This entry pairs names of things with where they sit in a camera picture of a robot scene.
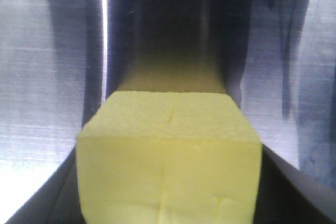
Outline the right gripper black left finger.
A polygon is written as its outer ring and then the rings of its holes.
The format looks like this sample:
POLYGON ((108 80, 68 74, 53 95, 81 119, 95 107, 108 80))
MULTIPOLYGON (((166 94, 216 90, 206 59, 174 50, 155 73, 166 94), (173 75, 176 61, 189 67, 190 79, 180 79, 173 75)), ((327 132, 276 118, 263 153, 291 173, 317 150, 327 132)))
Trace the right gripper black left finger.
POLYGON ((79 203, 75 150, 6 222, 85 223, 79 203))

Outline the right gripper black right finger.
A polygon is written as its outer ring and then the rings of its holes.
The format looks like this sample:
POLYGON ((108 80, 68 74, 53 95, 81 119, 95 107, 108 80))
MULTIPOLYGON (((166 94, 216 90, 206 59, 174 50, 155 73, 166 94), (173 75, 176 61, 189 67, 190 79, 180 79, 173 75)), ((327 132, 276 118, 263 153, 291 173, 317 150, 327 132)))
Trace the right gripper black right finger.
POLYGON ((312 179, 267 146, 253 223, 335 223, 335 190, 312 179))

